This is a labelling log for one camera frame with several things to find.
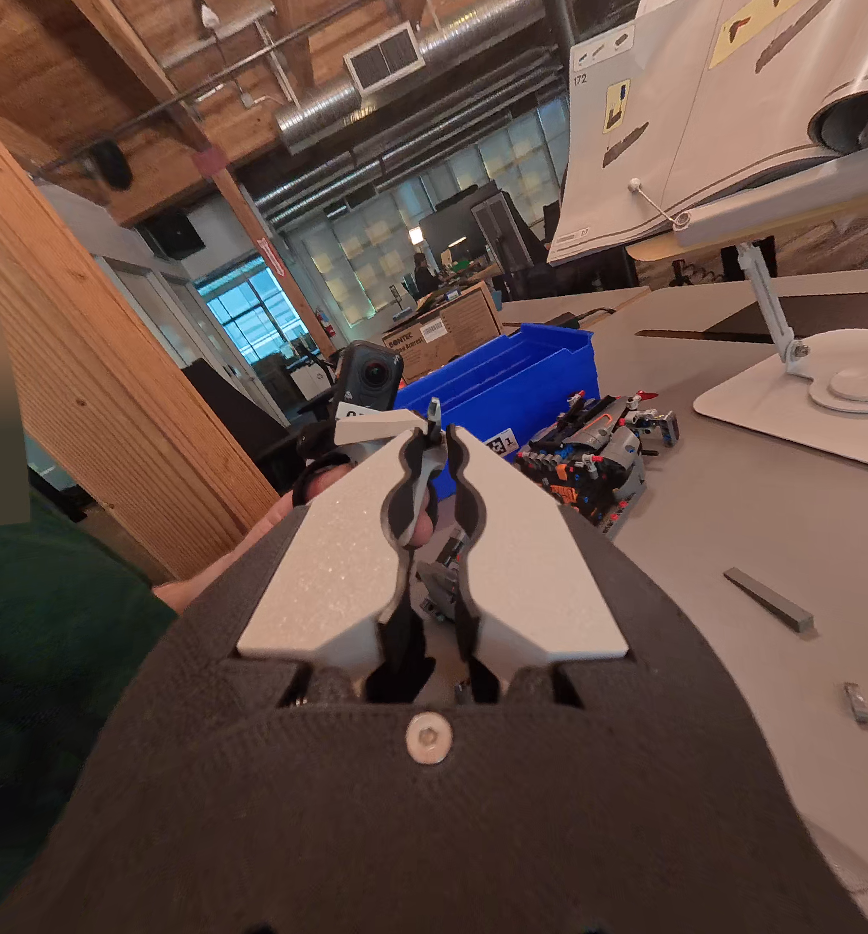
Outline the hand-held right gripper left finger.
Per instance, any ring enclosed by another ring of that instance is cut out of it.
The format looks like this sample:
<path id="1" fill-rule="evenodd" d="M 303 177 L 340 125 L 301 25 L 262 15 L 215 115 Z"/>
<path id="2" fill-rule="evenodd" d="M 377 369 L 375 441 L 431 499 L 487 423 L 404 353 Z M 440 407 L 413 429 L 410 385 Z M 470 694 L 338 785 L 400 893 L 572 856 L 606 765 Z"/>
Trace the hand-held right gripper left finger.
<path id="1" fill-rule="evenodd" d="M 236 651 L 339 669 L 367 700 L 410 703 L 432 674 L 412 606 L 412 467 L 426 432 L 405 431 L 307 503 Z"/>

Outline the grey lego sub-assembly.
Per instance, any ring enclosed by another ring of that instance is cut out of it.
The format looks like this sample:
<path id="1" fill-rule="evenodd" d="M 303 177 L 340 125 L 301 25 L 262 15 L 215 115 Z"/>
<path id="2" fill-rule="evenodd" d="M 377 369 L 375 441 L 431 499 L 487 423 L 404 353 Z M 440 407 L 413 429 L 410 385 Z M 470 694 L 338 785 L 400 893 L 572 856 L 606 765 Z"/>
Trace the grey lego sub-assembly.
<path id="1" fill-rule="evenodd" d="M 455 525 L 431 561 L 416 565 L 416 581 L 420 587 L 417 609 L 428 621 L 454 624 L 459 572 L 470 540 L 465 531 Z"/>

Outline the blue plastic bin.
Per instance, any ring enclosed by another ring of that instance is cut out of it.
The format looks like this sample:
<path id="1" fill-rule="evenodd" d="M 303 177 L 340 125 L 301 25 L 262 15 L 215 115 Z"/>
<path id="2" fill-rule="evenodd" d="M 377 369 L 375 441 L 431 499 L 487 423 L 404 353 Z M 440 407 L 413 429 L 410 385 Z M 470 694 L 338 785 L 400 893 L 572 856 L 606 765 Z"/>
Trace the blue plastic bin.
<path id="1" fill-rule="evenodd" d="M 525 323 L 399 390 L 395 407 L 463 427 L 506 461 L 549 427 L 579 391 L 599 396 L 589 331 Z"/>

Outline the lego car model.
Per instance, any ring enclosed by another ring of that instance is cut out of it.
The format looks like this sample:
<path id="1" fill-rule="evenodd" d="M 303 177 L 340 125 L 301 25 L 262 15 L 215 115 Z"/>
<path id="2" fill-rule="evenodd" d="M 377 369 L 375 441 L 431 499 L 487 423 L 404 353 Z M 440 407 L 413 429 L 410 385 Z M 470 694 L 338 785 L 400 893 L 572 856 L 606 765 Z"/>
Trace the lego car model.
<path id="1" fill-rule="evenodd" d="M 644 407 L 656 395 L 592 398 L 572 393 L 566 408 L 519 450 L 513 466 L 533 483 L 613 538 L 646 491 L 645 460 L 681 438 L 676 414 Z"/>

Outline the person's left forearm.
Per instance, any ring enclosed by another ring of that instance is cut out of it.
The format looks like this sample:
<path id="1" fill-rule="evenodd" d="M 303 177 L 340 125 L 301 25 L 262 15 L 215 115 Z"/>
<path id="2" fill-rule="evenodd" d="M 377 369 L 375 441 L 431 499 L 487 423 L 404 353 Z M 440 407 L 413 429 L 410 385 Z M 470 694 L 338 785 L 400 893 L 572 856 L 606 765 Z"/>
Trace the person's left forearm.
<path id="1" fill-rule="evenodd" d="M 153 587 L 152 593 L 171 611 L 181 615 L 204 590 L 207 590 L 208 587 L 222 577 L 250 547 L 251 545 L 248 543 L 240 543 L 228 554 L 219 558 L 195 576 Z"/>

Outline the grey wedge lego piece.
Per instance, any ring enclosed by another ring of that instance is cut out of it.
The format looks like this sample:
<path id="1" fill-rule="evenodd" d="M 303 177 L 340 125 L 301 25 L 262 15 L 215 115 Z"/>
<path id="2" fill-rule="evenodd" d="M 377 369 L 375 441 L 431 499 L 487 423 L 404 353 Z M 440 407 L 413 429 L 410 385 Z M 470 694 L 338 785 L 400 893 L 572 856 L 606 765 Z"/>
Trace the grey wedge lego piece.
<path id="1" fill-rule="evenodd" d="M 723 577 L 764 607 L 768 613 L 774 615 L 791 631 L 803 635 L 815 630 L 814 615 L 810 611 L 785 598 L 778 591 L 754 577 L 745 574 L 739 568 L 733 567 L 725 570 Z"/>

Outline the lego instruction booklet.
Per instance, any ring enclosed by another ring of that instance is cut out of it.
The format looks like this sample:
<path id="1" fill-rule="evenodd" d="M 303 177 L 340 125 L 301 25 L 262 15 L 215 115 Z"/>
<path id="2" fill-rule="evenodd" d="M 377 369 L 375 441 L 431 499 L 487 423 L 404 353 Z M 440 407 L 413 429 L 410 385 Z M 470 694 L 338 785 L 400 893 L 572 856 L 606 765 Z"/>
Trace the lego instruction booklet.
<path id="1" fill-rule="evenodd" d="M 549 263 L 642 260 L 868 207 L 868 1 L 644 2 L 574 47 Z"/>

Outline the person's left hand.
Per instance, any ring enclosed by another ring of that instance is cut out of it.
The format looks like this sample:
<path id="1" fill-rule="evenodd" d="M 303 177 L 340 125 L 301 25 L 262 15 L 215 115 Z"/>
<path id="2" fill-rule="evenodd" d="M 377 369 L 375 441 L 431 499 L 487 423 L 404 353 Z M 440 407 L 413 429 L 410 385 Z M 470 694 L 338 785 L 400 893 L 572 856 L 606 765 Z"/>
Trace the person's left hand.
<path id="1" fill-rule="evenodd" d="M 320 468 L 316 466 L 316 462 L 311 463 L 296 481 L 295 486 L 280 497 L 277 503 L 246 534 L 241 543 L 233 549 L 232 556 L 240 557 L 284 521 L 295 508 L 315 499 L 354 468 L 352 461 L 347 459 Z"/>

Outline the brown cardboard box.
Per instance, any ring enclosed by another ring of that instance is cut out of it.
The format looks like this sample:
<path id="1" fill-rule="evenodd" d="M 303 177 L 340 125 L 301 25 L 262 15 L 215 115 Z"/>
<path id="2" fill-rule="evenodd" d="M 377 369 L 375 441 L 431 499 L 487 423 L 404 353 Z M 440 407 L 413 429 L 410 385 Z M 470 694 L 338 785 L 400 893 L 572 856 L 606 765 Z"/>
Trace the brown cardboard box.
<path id="1" fill-rule="evenodd" d="M 501 335 L 493 293 L 480 282 L 415 313 L 381 334 L 377 342 L 401 356 L 402 378 L 411 384 Z"/>

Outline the paned window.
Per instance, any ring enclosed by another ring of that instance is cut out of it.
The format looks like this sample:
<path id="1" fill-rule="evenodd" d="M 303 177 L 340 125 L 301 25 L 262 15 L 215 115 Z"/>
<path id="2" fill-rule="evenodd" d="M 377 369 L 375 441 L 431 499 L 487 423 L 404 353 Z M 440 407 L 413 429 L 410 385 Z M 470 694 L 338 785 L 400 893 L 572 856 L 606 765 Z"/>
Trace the paned window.
<path id="1" fill-rule="evenodd" d="M 293 341 L 306 336 L 307 329 L 265 261 L 238 263 L 194 286 L 249 364 L 274 355 L 300 358 Z"/>

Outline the black office chair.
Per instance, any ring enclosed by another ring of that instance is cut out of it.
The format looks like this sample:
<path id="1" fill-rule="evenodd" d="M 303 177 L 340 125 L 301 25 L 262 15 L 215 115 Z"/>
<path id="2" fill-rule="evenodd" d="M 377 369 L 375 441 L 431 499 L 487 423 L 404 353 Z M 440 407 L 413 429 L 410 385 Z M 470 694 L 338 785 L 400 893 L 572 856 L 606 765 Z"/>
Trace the black office chair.
<path id="1" fill-rule="evenodd" d="M 274 490 L 287 493 L 306 467 L 298 450 L 301 429 L 282 426 L 203 359 L 182 374 Z"/>

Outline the large black monitor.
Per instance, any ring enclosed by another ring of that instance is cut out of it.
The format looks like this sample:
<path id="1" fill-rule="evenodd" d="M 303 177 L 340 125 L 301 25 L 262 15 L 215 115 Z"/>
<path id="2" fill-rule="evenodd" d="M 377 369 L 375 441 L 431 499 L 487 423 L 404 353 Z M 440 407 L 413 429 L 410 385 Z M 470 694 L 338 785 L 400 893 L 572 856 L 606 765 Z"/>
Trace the large black monitor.
<path id="1" fill-rule="evenodd" d="M 471 185 L 437 204 L 424 217 L 420 229 L 435 261 L 450 251 L 452 260 L 477 260 L 487 254 L 487 240 L 473 216 L 473 209 L 499 193 L 495 180 Z"/>

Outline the black pendant lamp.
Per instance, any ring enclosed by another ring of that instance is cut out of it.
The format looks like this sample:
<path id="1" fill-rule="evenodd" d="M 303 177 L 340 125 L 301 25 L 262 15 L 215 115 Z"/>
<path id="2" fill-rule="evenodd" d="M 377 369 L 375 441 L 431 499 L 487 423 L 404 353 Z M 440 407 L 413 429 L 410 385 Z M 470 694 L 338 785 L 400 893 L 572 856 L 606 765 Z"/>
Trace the black pendant lamp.
<path id="1" fill-rule="evenodd" d="M 134 181 L 133 170 L 124 152 L 113 139 L 102 139 L 87 149 L 90 161 L 106 184 L 114 191 L 128 191 Z"/>

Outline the black wall speaker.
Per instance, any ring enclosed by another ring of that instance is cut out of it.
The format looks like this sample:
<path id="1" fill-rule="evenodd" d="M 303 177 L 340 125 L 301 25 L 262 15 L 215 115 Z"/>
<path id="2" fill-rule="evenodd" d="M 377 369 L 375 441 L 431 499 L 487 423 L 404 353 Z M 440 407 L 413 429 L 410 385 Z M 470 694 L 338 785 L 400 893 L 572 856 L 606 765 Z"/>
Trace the black wall speaker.
<path id="1" fill-rule="evenodd" d="M 139 232 L 157 256 L 172 262 L 182 262 L 206 249 L 190 217 L 181 209 L 148 217 L 139 225 Z"/>

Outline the silver air duct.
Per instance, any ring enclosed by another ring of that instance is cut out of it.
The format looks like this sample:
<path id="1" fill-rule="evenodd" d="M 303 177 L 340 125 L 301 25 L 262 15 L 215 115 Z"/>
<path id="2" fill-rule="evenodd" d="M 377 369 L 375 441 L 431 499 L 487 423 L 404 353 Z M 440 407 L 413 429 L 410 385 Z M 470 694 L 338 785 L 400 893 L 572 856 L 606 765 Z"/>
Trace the silver air duct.
<path id="1" fill-rule="evenodd" d="M 492 1 L 475 2 L 453 17 L 438 20 L 428 27 L 413 26 L 426 67 L 361 98 L 344 64 L 340 76 L 308 90 L 300 97 L 298 105 L 288 104 L 275 111 L 279 139 L 291 154 L 298 154 L 406 94 L 428 87 L 455 67 L 478 58 L 500 43 L 541 26 L 543 20 L 542 2 Z"/>

